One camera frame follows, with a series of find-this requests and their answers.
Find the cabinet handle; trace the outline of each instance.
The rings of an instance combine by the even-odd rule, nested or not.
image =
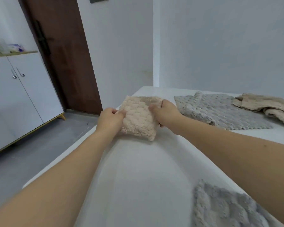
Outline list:
[[[11,73],[13,74],[13,78],[17,79],[17,76],[14,74],[13,70],[11,69]]]
[[[19,69],[17,68],[17,71],[19,72],[20,76],[24,77],[25,75],[24,74],[21,74]]]

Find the white table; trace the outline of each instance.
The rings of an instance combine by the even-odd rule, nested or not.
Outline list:
[[[174,96],[194,95],[195,92],[144,86],[134,95],[160,96],[174,102]],[[284,144],[284,125],[274,123],[273,129],[235,132]],[[57,164],[94,131],[95,127],[28,183]],[[200,178],[243,192],[197,148],[167,128],[159,129],[153,142],[121,136],[103,155],[76,226],[188,227],[191,192]]]

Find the forearm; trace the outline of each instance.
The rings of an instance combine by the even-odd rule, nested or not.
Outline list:
[[[179,116],[171,130],[284,223],[284,145]]]
[[[73,226],[113,135],[95,132],[0,209],[0,226]]]

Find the fluffy towel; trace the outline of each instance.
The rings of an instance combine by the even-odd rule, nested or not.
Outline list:
[[[284,99],[244,93],[233,99],[233,105],[252,111],[261,111],[267,116],[276,117],[284,122]]]
[[[192,226],[274,227],[274,218],[251,197],[200,180],[193,192]]]
[[[196,92],[174,99],[182,115],[226,130],[272,128],[262,115],[233,106],[233,97],[226,94]]]
[[[126,96],[119,109],[126,111],[121,132],[153,141],[159,123],[148,110],[151,103],[161,107],[162,99],[159,97]]]

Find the hand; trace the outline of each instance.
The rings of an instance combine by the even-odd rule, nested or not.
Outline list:
[[[161,108],[154,104],[150,104],[148,108],[155,115],[155,118],[161,124],[160,126],[163,125],[169,129],[171,129],[173,123],[182,116],[177,107],[166,99],[162,101]]]
[[[125,115],[125,111],[106,108],[99,116],[96,132],[103,132],[114,137],[121,129]]]

